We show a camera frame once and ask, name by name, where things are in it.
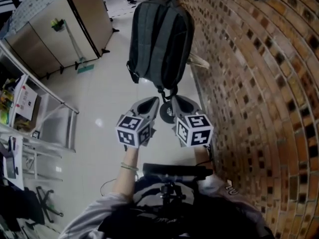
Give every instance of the brick wall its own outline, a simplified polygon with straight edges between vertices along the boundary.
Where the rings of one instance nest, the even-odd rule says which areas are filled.
[[[319,0],[180,0],[195,20],[193,68],[216,127],[217,173],[276,238],[319,226]]]

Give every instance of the black round base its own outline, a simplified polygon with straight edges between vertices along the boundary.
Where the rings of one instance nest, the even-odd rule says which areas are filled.
[[[173,109],[170,102],[162,104],[159,110],[159,115],[164,122],[174,124]]]

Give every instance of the gray backpack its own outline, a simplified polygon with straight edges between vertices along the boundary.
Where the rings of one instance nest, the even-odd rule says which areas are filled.
[[[162,95],[164,89],[177,92],[193,35],[193,19],[177,0],[140,3],[134,12],[127,62],[132,80],[148,79]]]

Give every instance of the white floor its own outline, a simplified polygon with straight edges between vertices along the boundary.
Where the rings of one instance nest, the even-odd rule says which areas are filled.
[[[110,15],[112,11],[119,12],[123,5],[121,0],[114,1],[118,2],[118,8],[108,3]],[[43,81],[80,111],[75,134],[76,153],[66,154],[58,160],[46,157],[40,161],[42,173],[63,179],[63,182],[40,184],[45,189],[54,190],[53,205],[64,213],[62,218],[51,215],[55,220],[51,227],[58,231],[62,231],[85,207],[101,197],[100,188],[104,182],[116,178],[125,154],[115,135],[115,125],[120,115],[138,100],[159,96],[151,82],[133,83],[126,68],[133,13],[117,15],[113,25],[120,32],[112,35],[106,47],[111,52],[95,61],[93,70],[77,74],[73,68],[69,68],[63,75],[56,73],[48,81]],[[189,66],[178,85],[178,93],[199,103]],[[140,149],[140,170],[145,162],[195,164],[193,150],[181,148],[171,128],[172,125],[163,122],[158,115],[154,137],[148,147]],[[102,189],[103,194],[109,192],[112,185],[112,182],[106,184]],[[38,233],[43,238],[57,238],[56,233],[43,226],[38,226]]]

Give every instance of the gray sleeve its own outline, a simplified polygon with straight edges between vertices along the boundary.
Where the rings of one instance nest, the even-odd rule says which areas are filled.
[[[260,213],[246,197],[239,194],[239,192],[234,189],[229,184],[222,181],[216,175],[207,176],[205,180],[198,182],[199,192],[203,195],[209,197],[223,197],[233,203],[235,203],[242,212],[256,224],[256,229],[260,237],[269,235],[267,224]]]
[[[101,239],[103,233],[97,231],[102,221],[116,208],[128,200],[117,193],[110,193],[90,204],[80,216],[75,218],[61,233],[59,239]]]

